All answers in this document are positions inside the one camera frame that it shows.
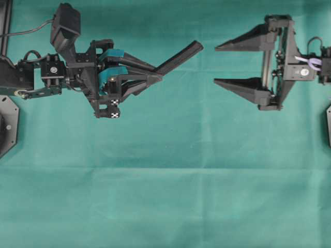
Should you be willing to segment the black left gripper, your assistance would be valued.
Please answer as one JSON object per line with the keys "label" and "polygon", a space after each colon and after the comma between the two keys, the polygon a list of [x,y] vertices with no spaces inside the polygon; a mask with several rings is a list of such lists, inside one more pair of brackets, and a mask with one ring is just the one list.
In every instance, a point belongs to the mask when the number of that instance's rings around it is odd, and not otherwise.
{"label": "black left gripper", "polygon": [[111,39],[94,40],[85,53],[76,54],[75,63],[67,63],[97,118],[119,118],[121,100],[163,79],[156,67],[113,47]]}

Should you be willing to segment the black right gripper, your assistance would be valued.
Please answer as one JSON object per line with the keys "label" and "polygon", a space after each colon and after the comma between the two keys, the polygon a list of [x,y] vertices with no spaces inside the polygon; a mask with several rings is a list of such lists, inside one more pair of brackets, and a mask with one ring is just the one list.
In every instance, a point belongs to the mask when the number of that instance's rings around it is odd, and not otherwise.
{"label": "black right gripper", "polygon": [[249,79],[214,79],[214,83],[251,103],[262,106],[264,111],[281,110],[282,104],[296,81],[313,81],[317,75],[308,64],[308,55],[303,55],[295,41],[294,21],[289,15],[267,15],[266,24],[259,24],[249,32],[215,47],[215,51],[269,51],[275,48],[277,90],[271,95],[259,77]]}

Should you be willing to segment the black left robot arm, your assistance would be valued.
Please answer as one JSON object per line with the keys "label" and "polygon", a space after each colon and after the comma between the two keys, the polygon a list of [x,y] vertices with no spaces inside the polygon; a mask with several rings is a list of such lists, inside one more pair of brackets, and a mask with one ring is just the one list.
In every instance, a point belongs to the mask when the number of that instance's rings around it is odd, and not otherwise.
{"label": "black left robot arm", "polygon": [[119,118],[120,103],[161,81],[164,74],[113,46],[112,40],[92,41],[73,63],[58,54],[25,57],[16,65],[2,57],[1,94],[32,99],[60,95],[67,88],[81,92],[97,118]]}

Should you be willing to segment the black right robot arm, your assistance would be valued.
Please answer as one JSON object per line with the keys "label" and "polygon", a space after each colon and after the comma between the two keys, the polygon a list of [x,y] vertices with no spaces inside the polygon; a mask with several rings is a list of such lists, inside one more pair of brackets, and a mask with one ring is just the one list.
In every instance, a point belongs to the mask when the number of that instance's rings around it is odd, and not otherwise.
{"label": "black right robot arm", "polygon": [[258,106],[261,111],[279,111],[297,81],[330,84],[330,47],[321,54],[302,54],[295,41],[290,15],[267,15],[265,22],[249,32],[216,46],[216,51],[263,52],[262,75],[249,79],[214,79],[214,83]]}

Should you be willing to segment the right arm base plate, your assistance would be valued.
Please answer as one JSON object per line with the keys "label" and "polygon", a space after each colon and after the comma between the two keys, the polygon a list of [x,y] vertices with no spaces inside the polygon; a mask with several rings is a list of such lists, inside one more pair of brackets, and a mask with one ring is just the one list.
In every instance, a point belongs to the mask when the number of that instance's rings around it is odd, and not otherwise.
{"label": "right arm base plate", "polygon": [[331,147],[331,105],[326,110],[328,142]]}

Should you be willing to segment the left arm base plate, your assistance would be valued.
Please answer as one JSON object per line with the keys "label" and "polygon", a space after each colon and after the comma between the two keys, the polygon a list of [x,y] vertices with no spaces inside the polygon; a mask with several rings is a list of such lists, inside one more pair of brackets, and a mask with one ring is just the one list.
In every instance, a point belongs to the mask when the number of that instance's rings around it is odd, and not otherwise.
{"label": "left arm base plate", "polygon": [[7,95],[1,95],[1,158],[17,143],[19,107]]}

